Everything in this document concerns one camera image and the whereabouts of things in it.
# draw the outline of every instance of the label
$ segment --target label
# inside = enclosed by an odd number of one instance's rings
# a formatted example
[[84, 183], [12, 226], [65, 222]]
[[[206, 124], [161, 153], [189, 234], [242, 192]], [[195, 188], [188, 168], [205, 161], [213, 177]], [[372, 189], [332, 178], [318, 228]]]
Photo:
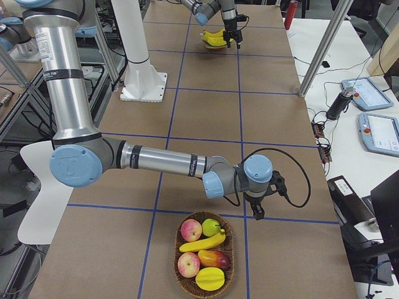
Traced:
[[40, 52], [42, 62], [53, 59], [52, 50], [50, 47], [49, 36], [46, 32], [36, 34], [36, 42]]
[[345, 180], [339, 179], [338, 181], [335, 181], [335, 185], [337, 185], [338, 189], [344, 196], [353, 194], [352, 190], [349, 188]]

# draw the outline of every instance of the tablet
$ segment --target tablet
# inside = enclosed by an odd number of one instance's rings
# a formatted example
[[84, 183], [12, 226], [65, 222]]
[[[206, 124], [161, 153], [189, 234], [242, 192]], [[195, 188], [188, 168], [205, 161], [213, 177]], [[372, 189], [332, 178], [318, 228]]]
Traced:
[[396, 118], [361, 113], [359, 126], [366, 149], [399, 157], [399, 123]]
[[353, 96], [353, 102], [363, 111], [372, 111], [393, 106], [391, 99], [369, 77], [362, 77], [357, 80], [343, 80], [342, 87], [344, 89], [353, 87], [353, 92], [358, 93], [357, 97]]

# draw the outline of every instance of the red mango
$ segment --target red mango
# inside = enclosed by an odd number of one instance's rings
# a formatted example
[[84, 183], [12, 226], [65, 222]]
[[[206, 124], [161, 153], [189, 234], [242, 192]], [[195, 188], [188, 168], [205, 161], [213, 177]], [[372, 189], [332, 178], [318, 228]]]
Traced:
[[216, 267], [222, 270], [230, 267], [229, 257], [217, 250], [200, 250], [198, 257], [204, 267]]

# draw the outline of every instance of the basket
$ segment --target basket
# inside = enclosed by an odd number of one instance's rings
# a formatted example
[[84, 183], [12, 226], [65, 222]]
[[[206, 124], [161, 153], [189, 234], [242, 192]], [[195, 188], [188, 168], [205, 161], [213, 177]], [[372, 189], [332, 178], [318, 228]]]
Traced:
[[[200, 287], [197, 286], [195, 283], [195, 277], [193, 278], [185, 278], [183, 277], [177, 267], [177, 262], [182, 255], [182, 253], [179, 251], [179, 247], [187, 241], [183, 239], [180, 233], [180, 228], [182, 223], [187, 220], [187, 219], [195, 219], [199, 223], [202, 223], [205, 219], [207, 218], [212, 218], [220, 223], [221, 228], [225, 229], [226, 231], [226, 240], [218, 245], [213, 247], [211, 250], [218, 250], [225, 255], [227, 255], [230, 258], [230, 267], [227, 271], [224, 272], [224, 285], [219, 288], [218, 290], [215, 291], [205, 291], [202, 290]], [[206, 236], [202, 235], [199, 239], [205, 239]], [[198, 299], [208, 299], [208, 298], [216, 298], [220, 294], [222, 294], [229, 286], [231, 283], [231, 280], [233, 279], [233, 274], [234, 274], [234, 249], [233, 249], [233, 232], [230, 228], [230, 225], [227, 223], [226, 220], [224, 220], [222, 217], [220, 217], [217, 214], [213, 214], [210, 212], [195, 212], [193, 214], [190, 214], [186, 218], [181, 221], [181, 224], [179, 225], [179, 228], [176, 232], [176, 239], [175, 239], [175, 262], [173, 264], [174, 270], [175, 270], [175, 275], [177, 278], [178, 283], [182, 287], [182, 289], [189, 293], [191, 296], [198, 298]]]

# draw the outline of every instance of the black cylinder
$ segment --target black cylinder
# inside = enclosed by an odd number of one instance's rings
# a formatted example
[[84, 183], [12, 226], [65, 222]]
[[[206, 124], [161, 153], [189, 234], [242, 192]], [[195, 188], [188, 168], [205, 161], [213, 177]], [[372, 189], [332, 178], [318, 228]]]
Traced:
[[352, 101], [352, 92], [344, 90], [337, 95], [330, 109], [327, 111], [327, 119], [337, 120], [341, 112], [346, 109]]

